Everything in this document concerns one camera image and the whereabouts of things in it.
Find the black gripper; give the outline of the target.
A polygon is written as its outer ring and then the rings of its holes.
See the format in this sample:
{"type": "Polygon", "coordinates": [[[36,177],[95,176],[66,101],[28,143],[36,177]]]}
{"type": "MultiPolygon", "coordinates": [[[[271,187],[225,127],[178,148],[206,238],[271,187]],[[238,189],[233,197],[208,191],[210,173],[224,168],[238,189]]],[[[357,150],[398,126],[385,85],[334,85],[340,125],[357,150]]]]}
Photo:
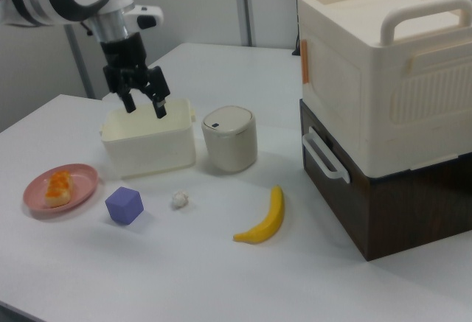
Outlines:
{"type": "Polygon", "coordinates": [[[100,46],[107,62],[103,72],[108,90],[121,99],[126,111],[136,110],[131,88],[144,87],[143,93],[152,101],[157,118],[164,118],[170,89],[159,66],[148,69],[141,34],[135,32],[118,41],[101,42],[100,46]]]}

